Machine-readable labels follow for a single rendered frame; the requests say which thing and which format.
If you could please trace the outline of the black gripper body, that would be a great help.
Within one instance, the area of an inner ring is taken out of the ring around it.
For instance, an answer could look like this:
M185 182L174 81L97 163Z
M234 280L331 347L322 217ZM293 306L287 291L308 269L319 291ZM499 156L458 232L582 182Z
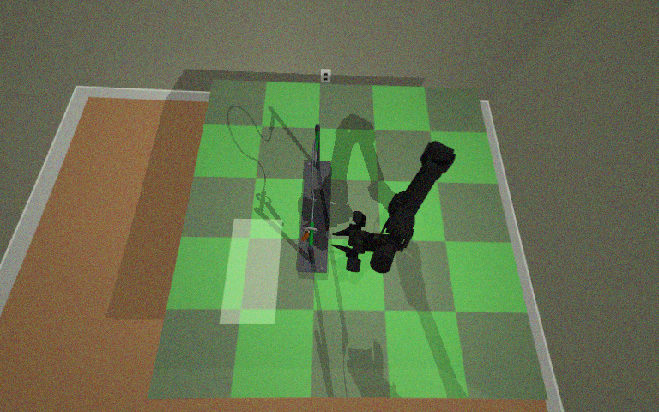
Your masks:
M365 224L366 224L366 217L360 211L354 211L353 212L353 219L352 220L356 224L351 225L351 230L361 230L361 228L364 227ZM373 233L372 234L372 237L370 237L369 240L368 240L369 249L366 249L365 251L370 251L370 252L375 251L377 236L378 236L378 233ZM358 253L353 253L352 249L349 249L349 251L348 251L349 258L347 259L346 270L351 271L351 272L359 272L360 271L361 260L358 259L359 254Z

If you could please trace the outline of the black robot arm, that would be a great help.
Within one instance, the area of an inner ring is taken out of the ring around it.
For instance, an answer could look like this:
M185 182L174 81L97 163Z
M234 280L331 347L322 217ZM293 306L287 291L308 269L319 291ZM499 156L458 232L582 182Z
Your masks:
M395 252L402 252L404 247L407 248L414 232L414 216L435 180L453 165L456 159L454 151L440 142L428 143L420 157L421 168L407 190L393 196L388 206L390 217L377 236L376 248L370 261L372 269L376 272L388 272ZM383 234L385 229L388 234ZM372 233L367 231L350 230L348 245L353 247L353 253L365 254L365 250L369 249L370 237Z

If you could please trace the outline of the orange handle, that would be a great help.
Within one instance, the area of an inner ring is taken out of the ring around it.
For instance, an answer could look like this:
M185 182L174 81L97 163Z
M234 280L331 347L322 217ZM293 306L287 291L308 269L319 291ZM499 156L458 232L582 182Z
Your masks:
M315 230L314 233L317 232L317 229L316 229L316 228L313 228L313 227L306 227L306 228L304 228L303 231L305 232L305 234L304 234L303 237L301 238L301 241L306 241L306 239L309 237L309 235L310 235L310 231L308 231L308 230Z

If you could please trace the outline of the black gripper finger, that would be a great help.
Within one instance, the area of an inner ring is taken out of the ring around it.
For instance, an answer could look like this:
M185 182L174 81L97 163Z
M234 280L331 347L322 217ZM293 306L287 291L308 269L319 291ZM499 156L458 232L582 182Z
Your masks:
M351 248L349 248L349 247L347 247L347 246L341 246L341 245L332 245L332 246L334 246L335 248L340 249L340 250L346 252L346 257L349 258L349 256L348 256L348 251L349 251L349 249L351 249Z
M348 228L346 228L346 229L344 229L344 230L341 230L341 231L339 231L339 232L333 233L332 235L336 235L336 236L349 236L349 231L351 230L351 225L352 225L352 223L349 224L349 227L348 227Z

